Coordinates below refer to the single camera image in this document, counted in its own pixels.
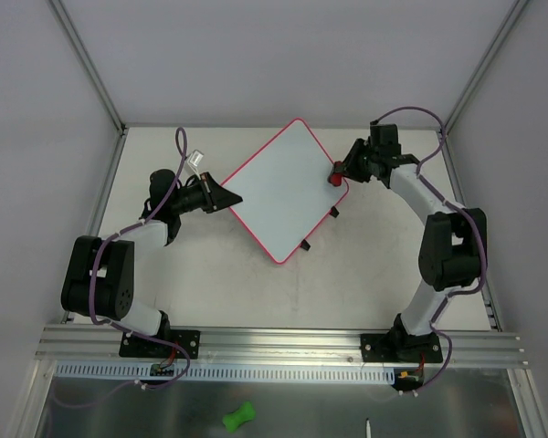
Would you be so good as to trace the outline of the red whiteboard eraser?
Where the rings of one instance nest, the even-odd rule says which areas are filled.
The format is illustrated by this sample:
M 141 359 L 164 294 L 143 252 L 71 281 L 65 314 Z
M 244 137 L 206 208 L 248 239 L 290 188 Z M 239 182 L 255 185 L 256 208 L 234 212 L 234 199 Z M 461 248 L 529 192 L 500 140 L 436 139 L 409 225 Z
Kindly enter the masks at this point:
M 337 161 L 333 163 L 332 171 L 328 177 L 328 182 L 333 187 L 339 187 L 343 183 L 343 163 Z

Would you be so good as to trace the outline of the pink framed whiteboard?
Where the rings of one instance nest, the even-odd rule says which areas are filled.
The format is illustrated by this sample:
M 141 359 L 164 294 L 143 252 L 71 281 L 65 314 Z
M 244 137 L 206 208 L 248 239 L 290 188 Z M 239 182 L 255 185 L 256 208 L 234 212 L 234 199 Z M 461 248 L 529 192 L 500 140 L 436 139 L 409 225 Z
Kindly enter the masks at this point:
M 242 202 L 230 208 L 270 259 L 282 265 L 349 193 L 328 182 L 333 160 L 305 120 L 292 120 L 221 185 Z

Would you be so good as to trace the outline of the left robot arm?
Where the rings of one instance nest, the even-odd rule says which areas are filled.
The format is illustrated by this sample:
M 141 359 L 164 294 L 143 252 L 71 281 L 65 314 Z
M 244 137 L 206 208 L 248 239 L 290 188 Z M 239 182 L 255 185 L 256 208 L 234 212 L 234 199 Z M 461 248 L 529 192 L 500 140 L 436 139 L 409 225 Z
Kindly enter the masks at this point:
M 107 237 L 76 239 L 60 303 L 64 310 L 141 334 L 141 345 L 154 356 L 167 353 L 173 335 L 167 315 L 135 297 L 135 267 L 139 259 L 170 245 L 181 228 L 181 216 L 194 210 L 212 214 L 243 202 L 215 181 L 209 172 L 180 184 L 175 172 L 150 175 L 149 197 L 139 221 Z

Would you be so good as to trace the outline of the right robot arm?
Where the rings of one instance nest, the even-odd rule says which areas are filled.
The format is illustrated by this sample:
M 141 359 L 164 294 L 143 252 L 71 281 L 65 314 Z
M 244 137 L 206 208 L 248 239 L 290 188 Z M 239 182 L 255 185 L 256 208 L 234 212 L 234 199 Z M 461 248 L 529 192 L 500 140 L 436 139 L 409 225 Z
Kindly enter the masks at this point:
M 417 258 L 421 282 L 393 326 L 378 339 L 363 341 L 366 362 L 441 362 L 435 324 L 453 297 L 477 292 L 486 271 L 486 214 L 449 201 L 421 167 L 416 156 L 402 152 L 396 125 L 373 121 L 368 138 L 356 140 L 328 177 L 333 186 L 376 179 L 403 199 L 424 226 Z

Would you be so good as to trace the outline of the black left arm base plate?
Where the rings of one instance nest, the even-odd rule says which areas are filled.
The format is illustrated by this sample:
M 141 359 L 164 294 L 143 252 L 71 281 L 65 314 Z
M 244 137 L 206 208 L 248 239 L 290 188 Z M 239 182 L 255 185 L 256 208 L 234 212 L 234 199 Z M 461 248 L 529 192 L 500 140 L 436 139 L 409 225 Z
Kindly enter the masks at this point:
M 192 329 L 171 328 L 168 339 L 152 341 L 142 337 L 122 335 L 119 356 L 130 359 L 168 359 L 178 345 L 191 360 L 196 360 L 199 354 L 201 332 Z

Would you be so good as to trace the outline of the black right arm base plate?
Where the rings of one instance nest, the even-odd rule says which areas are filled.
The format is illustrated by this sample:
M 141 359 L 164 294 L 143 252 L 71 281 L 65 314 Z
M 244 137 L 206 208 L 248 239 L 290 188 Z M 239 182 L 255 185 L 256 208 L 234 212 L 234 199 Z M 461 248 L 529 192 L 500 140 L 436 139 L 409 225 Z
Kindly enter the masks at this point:
M 443 361 L 441 345 L 436 334 L 408 336 L 393 340 L 386 333 L 363 333 L 360 335 L 360 351 L 365 363 L 419 363 L 428 364 Z

